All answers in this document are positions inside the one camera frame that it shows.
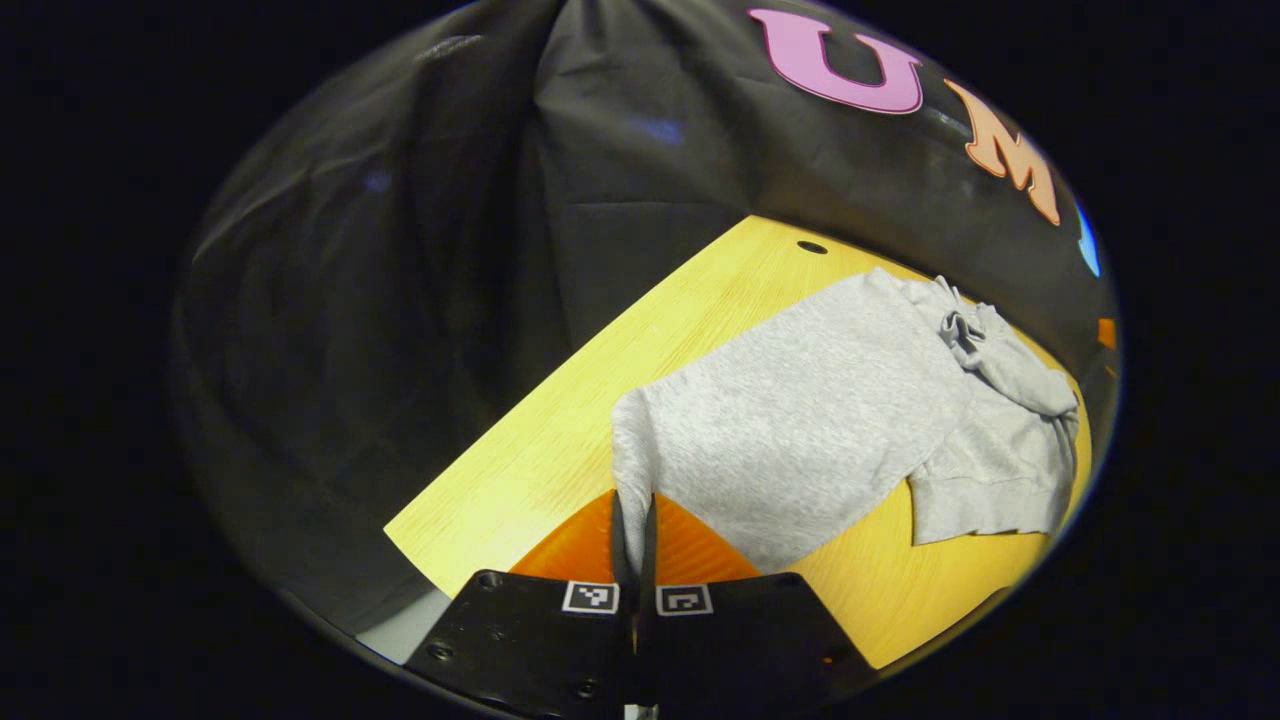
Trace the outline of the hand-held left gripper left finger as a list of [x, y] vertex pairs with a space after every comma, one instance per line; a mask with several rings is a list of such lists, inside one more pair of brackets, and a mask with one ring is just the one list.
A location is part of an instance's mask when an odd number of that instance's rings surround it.
[[404, 667], [493, 717], [622, 719], [632, 591], [620, 501], [609, 491], [511, 569], [475, 571]]

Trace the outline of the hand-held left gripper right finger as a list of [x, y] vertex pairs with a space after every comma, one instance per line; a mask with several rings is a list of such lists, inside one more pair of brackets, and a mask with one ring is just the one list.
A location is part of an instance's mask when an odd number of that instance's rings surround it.
[[637, 702], [657, 719], [808, 719], [881, 675], [795, 571], [663, 582], [652, 501], [637, 574]]

